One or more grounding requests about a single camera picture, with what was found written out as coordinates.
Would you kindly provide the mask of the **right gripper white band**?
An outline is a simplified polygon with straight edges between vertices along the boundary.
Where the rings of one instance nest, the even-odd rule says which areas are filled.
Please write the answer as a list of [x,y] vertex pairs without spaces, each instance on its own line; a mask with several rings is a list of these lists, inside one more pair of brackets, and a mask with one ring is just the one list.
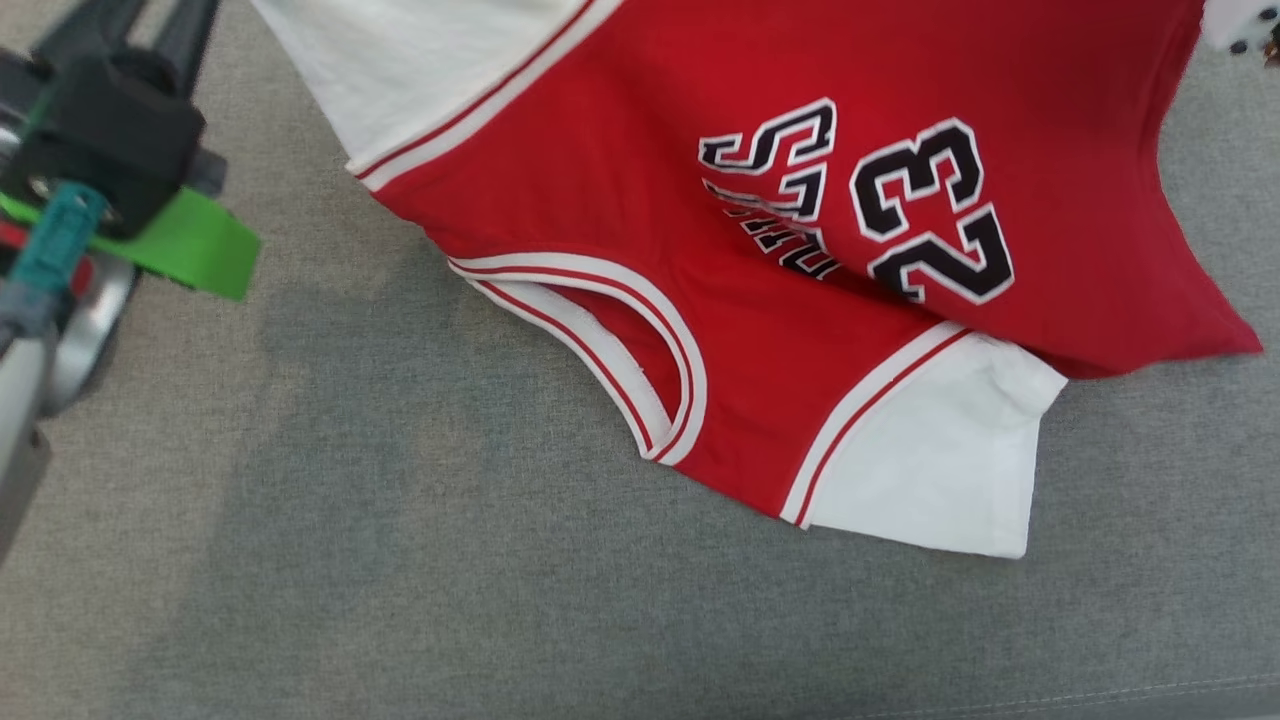
[[1212,0],[1201,23],[1204,46],[1231,56],[1257,56],[1279,65],[1279,1]]

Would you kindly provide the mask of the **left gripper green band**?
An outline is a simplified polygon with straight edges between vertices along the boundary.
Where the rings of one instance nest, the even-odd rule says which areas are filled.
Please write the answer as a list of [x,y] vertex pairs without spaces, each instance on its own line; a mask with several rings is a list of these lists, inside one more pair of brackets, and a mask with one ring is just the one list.
[[[221,1],[174,1],[151,51],[173,79],[197,79]],[[127,45],[137,1],[79,1],[31,50],[37,69],[63,69],[110,56]],[[35,202],[3,195],[3,247],[15,258],[3,282],[5,304],[86,299],[105,281],[111,260],[124,275],[137,270],[189,290],[239,302],[259,259],[259,237],[218,201],[191,190],[173,196],[143,229],[108,236],[113,214],[104,192],[84,183],[55,183]]]

